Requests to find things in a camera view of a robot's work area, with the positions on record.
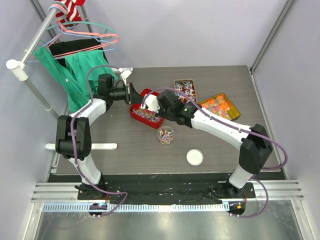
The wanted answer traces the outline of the red square candy box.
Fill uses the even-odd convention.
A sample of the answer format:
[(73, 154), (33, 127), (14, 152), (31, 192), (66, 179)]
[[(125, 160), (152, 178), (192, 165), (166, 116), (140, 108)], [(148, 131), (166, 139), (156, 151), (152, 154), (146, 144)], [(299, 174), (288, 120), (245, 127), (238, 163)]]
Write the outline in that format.
[(165, 120), (163, 117), (155, 116), (155, 113), (148, 109), (142, 109), (138, 103), (130, 107), (129, 113), (133, 119), (153, 129), (159, 129)]

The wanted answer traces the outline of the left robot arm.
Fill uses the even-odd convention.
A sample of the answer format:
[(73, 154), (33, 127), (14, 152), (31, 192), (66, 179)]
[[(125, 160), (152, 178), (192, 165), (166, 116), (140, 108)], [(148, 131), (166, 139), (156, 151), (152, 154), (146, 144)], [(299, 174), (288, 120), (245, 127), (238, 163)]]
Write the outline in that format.
[(114, 85), (114, 77), (104, 73), (98, 77), (96, 94), (92, 94), (88, 103), (71, 115), (61, 115), (57, 120), (55, 150), (68, 159), (81, 176), (89, 194), (100, 200), (107, 192), (102, 173), (97, 169), (91, 156), (91, 124), (106, 113), (114, 101), (123, 101), (127, 105), (140, 104), (143, 97), (135, 90), (127, 78), (131, 71), (126, 69), (120, 77), (121, 86)]

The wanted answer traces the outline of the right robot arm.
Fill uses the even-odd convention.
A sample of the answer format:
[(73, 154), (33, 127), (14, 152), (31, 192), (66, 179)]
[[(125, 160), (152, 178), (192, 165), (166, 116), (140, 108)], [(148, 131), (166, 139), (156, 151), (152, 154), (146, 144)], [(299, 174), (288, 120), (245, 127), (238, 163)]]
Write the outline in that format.
[(266, 129), (259, 124), (253, 127), (238, 124), (217, 116), (197, 103), (186, 104), (175, 93), (166, 89), (153, 101), (151, 107), (160, 117), (209, 133), (239, 150), (238, 165), (226, 184), (226, 193), (233, 198), (244, 191), (244, 185), (261, 172), (273, 151)]

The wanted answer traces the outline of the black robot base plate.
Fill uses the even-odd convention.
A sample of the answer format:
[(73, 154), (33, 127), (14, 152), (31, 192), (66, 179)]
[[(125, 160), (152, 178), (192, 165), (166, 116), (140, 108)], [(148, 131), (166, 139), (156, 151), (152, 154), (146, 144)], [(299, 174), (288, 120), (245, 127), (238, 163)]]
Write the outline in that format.
[(109, 191), (114, 187), (134, 195), (181, 193), (195, 194), (222, 187), (230, 173), (161, 173), (161, 174), (105, 174)]

